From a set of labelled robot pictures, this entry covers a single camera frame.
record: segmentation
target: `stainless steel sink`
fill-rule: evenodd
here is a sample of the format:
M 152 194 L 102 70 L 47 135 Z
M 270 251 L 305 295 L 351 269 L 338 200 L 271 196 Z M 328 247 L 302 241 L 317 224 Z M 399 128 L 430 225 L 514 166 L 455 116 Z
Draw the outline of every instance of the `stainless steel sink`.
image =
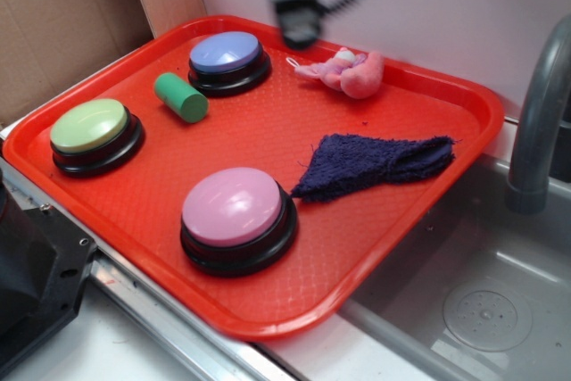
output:
M 341 311 L 436 379 L 571 379 L 571 188 L 514 214 L 508 167 L 481 157 Z

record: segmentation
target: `green foam block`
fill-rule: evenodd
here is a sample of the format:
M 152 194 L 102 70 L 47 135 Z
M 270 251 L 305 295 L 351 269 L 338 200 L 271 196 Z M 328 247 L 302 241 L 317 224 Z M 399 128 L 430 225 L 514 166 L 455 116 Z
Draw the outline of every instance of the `green foam block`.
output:
M 198 122 L 208 112 L 208 99 L 174 73 L 159 76 L 154 93 L 186 122 Z

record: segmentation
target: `navy blue cloth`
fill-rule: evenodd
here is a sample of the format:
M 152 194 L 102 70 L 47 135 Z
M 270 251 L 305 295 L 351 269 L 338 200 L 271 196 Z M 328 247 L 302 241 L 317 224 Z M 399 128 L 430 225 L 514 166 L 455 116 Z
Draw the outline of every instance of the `navy blue cloth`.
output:
M 327 202 L 382 183 L 431 178 L 452 162 L 453 145 L 447 136 L 427 140 L 325 136 L 291 195 L 307 203 Z

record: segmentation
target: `sink drain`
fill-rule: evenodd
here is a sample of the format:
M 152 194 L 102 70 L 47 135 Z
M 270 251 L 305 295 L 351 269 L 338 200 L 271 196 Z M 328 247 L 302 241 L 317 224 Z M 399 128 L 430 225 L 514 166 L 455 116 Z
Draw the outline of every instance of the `sink drain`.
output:
M 459 341 L 483 352 L 503 352 L 521 344 L 532 327 L 527 302 L 491 280 L 456 287 L 446 298 L 443 315 Z

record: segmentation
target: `button top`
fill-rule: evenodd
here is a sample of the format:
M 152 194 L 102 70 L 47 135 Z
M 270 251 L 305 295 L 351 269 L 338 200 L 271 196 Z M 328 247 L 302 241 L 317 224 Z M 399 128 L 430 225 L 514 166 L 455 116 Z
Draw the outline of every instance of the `button top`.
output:
M 112 140 L 127 120 L 125 106 L 117 100 L 92 100 L 64 113 L 52 127 L 50 139 L 61 152 L 81 153 Z
M 199 71 L 222 73 L 245 66 L 259 51 L 256 36 L 243 31 L 227 31 L 196 45 L 190 52 L 190 61 Z
M 280 210 L 276 181 L 261 170 L 239 167 L 199 182 L 185 199 L 182 218 L 196 241 L 230 247 L 263 234 Z

